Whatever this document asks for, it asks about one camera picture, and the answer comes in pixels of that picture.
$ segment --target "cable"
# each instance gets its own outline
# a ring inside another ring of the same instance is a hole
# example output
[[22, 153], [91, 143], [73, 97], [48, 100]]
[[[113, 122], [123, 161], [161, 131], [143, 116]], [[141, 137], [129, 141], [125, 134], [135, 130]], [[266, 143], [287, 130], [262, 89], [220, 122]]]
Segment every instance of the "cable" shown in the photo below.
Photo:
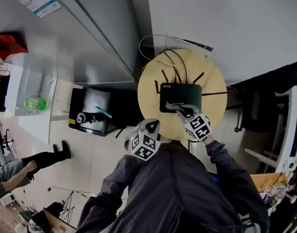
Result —
[[70, 192], [78, 192], [78, 193], [90, 193], [93, 194], [94, 196], [96, 196], [94, 193], [91, 192], [82, 192], [82, 191], [75, 191], [75, 190], [70, 190], [70, 189], [64, 189], [64, 188], [60, 188], [60, 187], [56, 187], [56, 186], [51, 186], [48, 188], [48, 192], [51, 191], [51, 188], [56, 188], [56, 189], [60, 189], [60, 190], [64, 190], [64, 191], [70, 191]]
[[11, 74], [8, 70], [0, 70], [0, 72], [9, 72], [9, 75]]
[[205, 137], [202, 141], [197, 141], [197, 140], [192, 141], [192, 140], [188, 139], [187, 140], [188, 141], [188, 151], [190, 152], [190, 146], [192, 147], [192, 143], [204, 142], [206, 139], [207, 139], [207, 137]]
[[179, 70], [178, 66], [176, 66], [176, 65], [172, 65], [172, 64], [170, 64], [170, 63], [166, 63], [166, 62], [164, 62], [163, 60], [158, 60], [158, 59], [154, 59], [154, 60], [148, 62], [148, 63], [142, 68], [142, 70], [144, 70], [144, 69], [145, 69], [151, 62], [154, 62], [154, 61], [159, 61], [159, 62], [161, 62], [161, 63], [163, 63], [163, 64], [165, 64], [165, 65], [168, 65], [168, 66], [171, 66], [171, 67], [175, 67], [175, 68], [177, 69], [177, 71], [178, 71], [180, 77], [182, 77], [181, 71]]
[[186, 82], [185, 82], [185, 83], [188, 83], [188, 80], [187, 80], [187, 69], [186, 69], [186, 66], [185, 66], [185, 63], [184, 63], [182, 57], [181, 57], [177, 52], [175, 52], [175, 51], [172, 50], [172, 49], [164, 49], [164, 51], [165, 51], [165, 50], [169, 50], [169, 51], [175, 53], [175, 54], [181, 59], [183, 65], [184, 65], [184, 69], [185, 69], [185, 77], [186, 77]]
[[46, 201], [45, 205], [43, 206], [43, 208], [46, 208], [48, 201], [49, 201], [49, 191], [47, 191], [47, 201]]
[[192, 145], [191, 145], [191, 140], [188, 139], [188, 152], [192, 154]]
[[147, 35], [147, 36], [145, 36], [145, 37], [142, 38], [142, 40], [141, 40], [140, 43], [139, 43], [139, 51], [140, 51], [141, 55], [143, 55], [143, 57], [144, 57], [145, 59], [147, 59], [147, 60], [152, 60], [152, 59], [147, 58], [147, 57], [142, 53], [142, 51], [140, 50], [140, 44], [142, 43], [142, 41], [143, 41], [145, 38], [150, 37], [150, 36], [164, 36], [164, 37], [168, 38], [168, 36], [167, 36], [167, 35], [164, 35], [164, 34], [149, 34], [149, 35]]
[[[168, 56], [168, 58], [172, 61], [172, 64], [174, 65], [174, 61], [169, 57], [169, 55], [163, 50], [163, 51], [161, 51], [159, 54], [162, 54], [162, 53], [164, 53], [165, 55], [167, 55]], [[176, 83], [176, 71], [175, 71], [175, 67], [173, 67], [173, 69], [174, 69], [174, 72], [175, 72], [175, 79], [174, 79], [174, 83]]]

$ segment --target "round wooden table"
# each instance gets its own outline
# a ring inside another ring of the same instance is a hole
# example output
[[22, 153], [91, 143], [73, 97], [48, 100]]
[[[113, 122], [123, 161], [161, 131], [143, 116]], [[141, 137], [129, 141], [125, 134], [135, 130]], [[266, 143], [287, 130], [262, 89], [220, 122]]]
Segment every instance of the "round wooden table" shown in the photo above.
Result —
[[[192, 50], [178, 49], [175, 50], [185, 62], [187, 69], [188, 83], [192, 83], [202, 72], [205, 74], [196, 84], [201, 85], [202, 93], [226, 92], [225, 80], [214, 65], [211, 59]], [[174, 61], [181, 72], [183, 83], [186, 80], [184, 66], [179, 57], [171, 52], [166, 51]], [[158, 55], [155, 59], [162, 60], [166, 63], [172, 63], [164, 54]], [[151, 62], [143, 71], [138, 86], [138, 101], [140, 110], [145, 119], [156, 118], [160, 121], [159, 133], [169, 139], [187, 141], [193, 139], [183, 127], [183, 123], [176, 113], [162, 113], [159, 110], [160, 94], [156, 93], [155, 80], [160, 84], [165, 82], [161, 70], [164, 70], [170, 83], [174, 82], [175, 71], [173, 67], [161, 62]], [[203, 96], [201, 102], [202, 112], [210, 119], [211, 128], [214, 129], [221, 121], [227, 103], [227, 94]]]

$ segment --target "black router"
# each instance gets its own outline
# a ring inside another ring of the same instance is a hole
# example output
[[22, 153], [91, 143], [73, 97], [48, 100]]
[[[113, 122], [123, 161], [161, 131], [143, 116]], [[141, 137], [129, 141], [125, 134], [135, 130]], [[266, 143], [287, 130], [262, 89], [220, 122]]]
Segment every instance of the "black router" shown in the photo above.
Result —
[[184, 103], [197, 106], [201, 110], [201, 97], [207, 95], [224, 94], [229, 92], [217, 92], [217, 93], [205, 93], [201, 94], [201, 86], [195, 84], [203, 75], [201, 73], [192, 84], [182, 83], [182, 80], [175, 69], [180, 83], [169, 83], [169, 80], [164, 72], [161, 70], [166, 82], [160, 85], [160, 91], [158, 90], [158, 82], [155, 80], [156, 92], [160, 94], [159, 109], [164, 113], [176, 113], [175, 110], [169, 110], [166, 108], [166, 102], [168, 103]]

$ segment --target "gray jacket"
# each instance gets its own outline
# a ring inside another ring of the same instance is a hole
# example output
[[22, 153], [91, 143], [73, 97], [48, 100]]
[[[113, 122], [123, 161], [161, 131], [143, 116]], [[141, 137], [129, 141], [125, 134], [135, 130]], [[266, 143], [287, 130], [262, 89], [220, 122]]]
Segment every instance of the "gray jacket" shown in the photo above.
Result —
[[[222, 189], [182, 146], [162, 144], [147, 162], [124, 156], [84, 206], [77, 233], [168, 233], [180, 224], [186, 232], [267, 232], [267, 209], [249, 173], [223, 144], [214, 141], [207, 152]], [[127, 204], [116, 217], [127, 186]]]

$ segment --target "tiled floor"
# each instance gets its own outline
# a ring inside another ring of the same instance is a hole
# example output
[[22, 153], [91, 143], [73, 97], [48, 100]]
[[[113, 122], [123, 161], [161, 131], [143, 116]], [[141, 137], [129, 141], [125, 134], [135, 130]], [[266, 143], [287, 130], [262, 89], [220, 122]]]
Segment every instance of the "tiled floor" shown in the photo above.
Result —
[[[75, 85], [58, 81], [53, 114], [63, 114], [69, 110], [72, 87], [75, 87]], [[254, 173], [258, 168], [259, 161], [243, 152], [243, 147], [252, 148], [258, 147], [258, 145], [255, 143], [253, 134], [245, 131], [234, 132], [237, 122], [236, 116], [236, 111], [226, 111], [219, 126], [213, 130], [213, 137], [225, 143], [229, 154], [249, 172]], [[37, 210], [42, 210], [43, 207], [54, 201], [65, 200], [70, 194], [70, 191], [56, 188], [52, 188], [48, 192], [48, 187], [57, 186], [97, 194], [103, 178], [111, 173], [117, 161], [125, 154], [123, 148], [124, 137], [132, 130], [132, 128], [124, 130], [116, 139], [115, 133], [107, 137], [99, 137], [73, 130], [68, 127], [67, 121], [54, 121], [51, 124], [51, 145], [47, 146], [24, 131], [17, 124], [17, 118], [3, 118], [3, 115], [0, 115], [0, 117], [3, 123], [2, 130], [10, 129], [10, 136], [15, 140], [13, 147], [20, 158], [42, 151], [52, 151], [52, 144], [57, 143], [61, 147], [61, 140], [63, 139], [68, 140], [72, 148], [73, 158], [71, 160], [65, 160], [41, 170], [35, 175], [35, 180], [30, 185], [13, 192], [20, 204], [23, 201], [25, 205], [34, 206]], [[207, 156], [203, 143], [197, 143], [196, 146], [193, 146], [192, 151], [204, 163], [208, 171], [216, 171]], [[82, 207], [86, 201], [87, 198], [78, 193], [73, 195], [72, 204], [75, 209], [70, 221], [71, 225], [77, 225]]]

